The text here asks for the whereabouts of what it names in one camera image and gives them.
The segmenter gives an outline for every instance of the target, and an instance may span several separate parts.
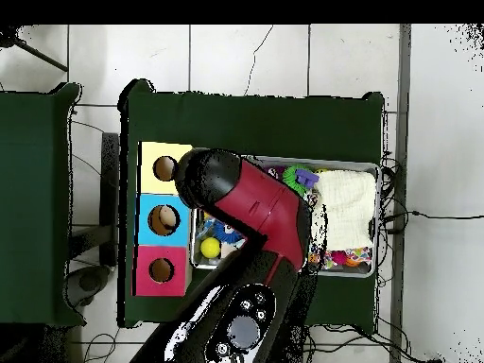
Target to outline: towel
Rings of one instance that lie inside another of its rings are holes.
[[[315,188],[320,192],[320,201],[313,210],[313,241],[322,247],[324,205],[328,221],[327,250],[372,248],[368,227],[374,215],[374,176],[345,170],[320,172],[318,176],[320,180],[315,183]]]

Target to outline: metal tray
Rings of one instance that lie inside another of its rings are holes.
[[[353,277],[366,278],[373,274],[377,265],[377,248],[378,248],[378,226],[379,226],[379,205],[380,205],[380,191],[381,191],[381,171],[377,164],[372,163],[353,163],[353,162],[336,162],[325,160],[310,160],[310,159],[294,159],[282,157],[267,157],[267,156],[246,156],[246,158],[253,164],[261,167],[280,165],[290,166],[294,164],[305,164],[313,170],[319,168],[327,168],[330,170],[351,170],[351,171],[365,171],[371,173],[376,181],[376,196],[374,204],[374,216],[369,226],[370,236],[373,238],[372,262],[369,266],[362,263],[356,268],[346,266],[334,266],[329,269],[322,269],[318,275],[332,276],[332,277]],[[200,252],[200,240],[197,239],[197,233],[203,226],[203,212],[195,210],[192,214],[192,224],[190,233],[190,262],[195,268],[216,268],[216,261],[209,261]]]

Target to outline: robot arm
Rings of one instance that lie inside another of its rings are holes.
[[[265,363],[305,264],[308,204],[246,159],[193,149],[178,163],[181,200],[247,241],[221,261],[131,363]]]

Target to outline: green tablecloth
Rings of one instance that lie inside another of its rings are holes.
[[[79,93],[0,92],[0,322],[82,324],[64,301],[67,123]]]
[[[365,95],[363,99],[154,93],[146,80],[133,81],[119,101],[121,163],[128,161],[127,171],[121,170],[121,182],[128,177],[127,197],[121,195],[121,201],[127,202],[126,233],[134,232],[139,141],[221,147],[259,156],[379,164],[383,102],[379,93]],[[126,277],[125,298],[119,299],[121,320],[124,318],[131,325],[138,320],[173,319],[182,298],[130,295],[132,234],[127,236],[126,255],[126,271],[120,273],[121,279]],[[188,290],[205,274],[206,270],[195,269]],[[307,324],[357,324],[370,332],[374,287],[375,274],[366,279],[320,276]]]

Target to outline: blue toy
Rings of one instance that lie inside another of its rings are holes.
[[[226,242],[228,244],[234,244],[243,238],[243,236],[231,226],[218,220],[216,220],[214,224],[214,237],[220,242]]]
[[[203,224],[203,229],[197,235],[197,239],[203,237],[206,233],[208,233],[208,231],[214,225],[215,222],[216,220],[214,218],[209,218],[208,220],[205,220],[205,224]]]

